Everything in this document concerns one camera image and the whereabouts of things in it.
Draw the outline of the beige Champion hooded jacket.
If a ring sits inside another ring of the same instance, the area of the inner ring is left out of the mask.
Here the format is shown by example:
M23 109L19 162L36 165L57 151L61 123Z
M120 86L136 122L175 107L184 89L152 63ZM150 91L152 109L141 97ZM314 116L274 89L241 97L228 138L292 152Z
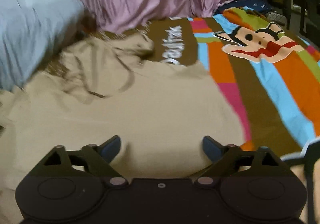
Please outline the beige Champion hooded jacket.
M1 92L2 222L21 219L13 192L56 145L78 150L119 136L116 171L169 178L210 164L204 136L244 143L239 117L202 63L141 61L142 48L152 48L144 35L91 37L63 51L60 75L39 71L24 87Z

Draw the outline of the dark navy clothing pile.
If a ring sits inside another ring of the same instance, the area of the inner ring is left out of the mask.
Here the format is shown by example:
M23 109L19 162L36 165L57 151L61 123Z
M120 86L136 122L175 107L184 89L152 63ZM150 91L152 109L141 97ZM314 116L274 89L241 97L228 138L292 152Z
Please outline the dark navy clothing pile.
M246 10L254 10L262 14L266 14L273 10L272 6L269 5L265 0L233 0L228 3L223 3L219 6L214 14L223 13L224 10L232 7L244 7Z

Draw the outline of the brown colourful cartoon bedspread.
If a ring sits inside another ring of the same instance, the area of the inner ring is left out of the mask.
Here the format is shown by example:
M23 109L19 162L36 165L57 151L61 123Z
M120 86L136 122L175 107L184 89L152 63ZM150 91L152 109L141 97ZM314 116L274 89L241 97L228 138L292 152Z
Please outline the brown colourful cartoon bedspread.
M212 18L153 20L123 35L92 37L114 42L135 35L152 41L140 50L141 61L202 63L239 117L245 135L239 146L283 155L319 138L319 64L277 24L231 8Z

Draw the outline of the grey rolled duvet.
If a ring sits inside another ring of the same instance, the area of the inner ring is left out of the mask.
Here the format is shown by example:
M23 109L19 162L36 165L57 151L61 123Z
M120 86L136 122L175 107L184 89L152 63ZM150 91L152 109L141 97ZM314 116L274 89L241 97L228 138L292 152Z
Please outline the grey rolled duvet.
M1 9L1 89L24 86L44 59L72 41L84 15L80 0Z

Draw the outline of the black mesh office chair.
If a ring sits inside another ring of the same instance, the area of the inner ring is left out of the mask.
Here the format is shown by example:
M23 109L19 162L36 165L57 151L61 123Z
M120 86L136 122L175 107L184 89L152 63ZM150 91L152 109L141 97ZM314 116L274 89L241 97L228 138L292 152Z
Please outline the black mesh office chair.
M307 38L319 48L319 0L308 0Z

